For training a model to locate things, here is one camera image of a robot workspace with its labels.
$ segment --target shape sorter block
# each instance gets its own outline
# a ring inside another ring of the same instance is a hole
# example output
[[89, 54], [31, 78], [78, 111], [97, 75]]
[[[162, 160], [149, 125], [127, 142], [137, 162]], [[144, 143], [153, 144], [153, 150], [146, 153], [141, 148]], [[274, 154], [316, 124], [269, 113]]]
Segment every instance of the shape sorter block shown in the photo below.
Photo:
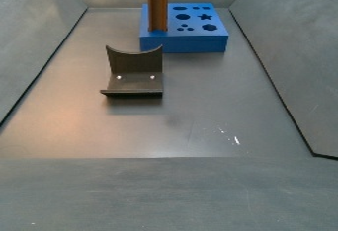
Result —
[[144, 5], [142, 51], [164, 46], [165, 53], [225, 52], [229, 32], [210, 3], [170, 3], [169, 30], [149, 31], [149, 4]]

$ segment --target gray floor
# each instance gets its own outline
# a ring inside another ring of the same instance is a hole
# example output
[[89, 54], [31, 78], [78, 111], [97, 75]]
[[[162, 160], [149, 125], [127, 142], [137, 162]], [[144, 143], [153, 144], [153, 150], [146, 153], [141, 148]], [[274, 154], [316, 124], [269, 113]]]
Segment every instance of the gray floor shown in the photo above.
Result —
[[0, 229], [337, 230], [337, 162], [311, 157], [228, 10], [226, 54], [166, 54], [162, 100], [99, 94], [140, 14], [87, 12], [0, 129]]
[[228, 52], [166, 54], [164, 99], [107, 99], [105, 46], [140, 51], [140, 9], [90, 9], [0, 131], [3, 158], [309, 157], [226, 9]]
[[336, 161], [0, 161], [2, 230], [336, 231]]

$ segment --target black curved holder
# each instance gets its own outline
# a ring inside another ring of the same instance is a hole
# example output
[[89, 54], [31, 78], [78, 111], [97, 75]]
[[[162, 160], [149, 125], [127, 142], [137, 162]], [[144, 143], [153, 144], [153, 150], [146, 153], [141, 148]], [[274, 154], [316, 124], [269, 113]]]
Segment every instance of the black curved holder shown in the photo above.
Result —
[[164, 47], [142, 52], [126, 53], [106, 46], [111, 66], [111, 79], [106, 96], [162, 96]]

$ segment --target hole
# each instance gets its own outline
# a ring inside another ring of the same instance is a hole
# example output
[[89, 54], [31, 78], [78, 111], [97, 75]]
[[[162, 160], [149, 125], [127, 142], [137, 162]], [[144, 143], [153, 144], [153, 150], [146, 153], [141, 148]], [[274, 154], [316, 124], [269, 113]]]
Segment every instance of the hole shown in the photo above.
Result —
[[201, 16], [198, 16], [201, 18], [201, 20], [210, 20], [212, 21], [212, 15], [206, 15], [206, 14], [202, 14]]
[[182, 10], [186, 10], [188, 8], [184, 6], [176, 6], [174, 9], [182, 11]]
[[180, 20], [188, 20], [188, 19], [190, 19], [190, 16], [189, 16], [188, 14], [178, 14], [176, 17], [177, 17]]
[[202, 26], [202, 28], [205, 30], [208, 30], [208, 31], [216, 31], [216, 30], [218, 30], [217, 26], [213, 25], [213, 24], [206, 24], [206, 25]]

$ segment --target orange wooden rod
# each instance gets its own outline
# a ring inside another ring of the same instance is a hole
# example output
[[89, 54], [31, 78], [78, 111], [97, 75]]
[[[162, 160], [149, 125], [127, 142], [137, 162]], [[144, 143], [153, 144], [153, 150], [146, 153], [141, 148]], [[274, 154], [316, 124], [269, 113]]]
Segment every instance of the orange wooden rod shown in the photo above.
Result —
[[169, 0], [149, 0], [150, 31], [169, 29]]

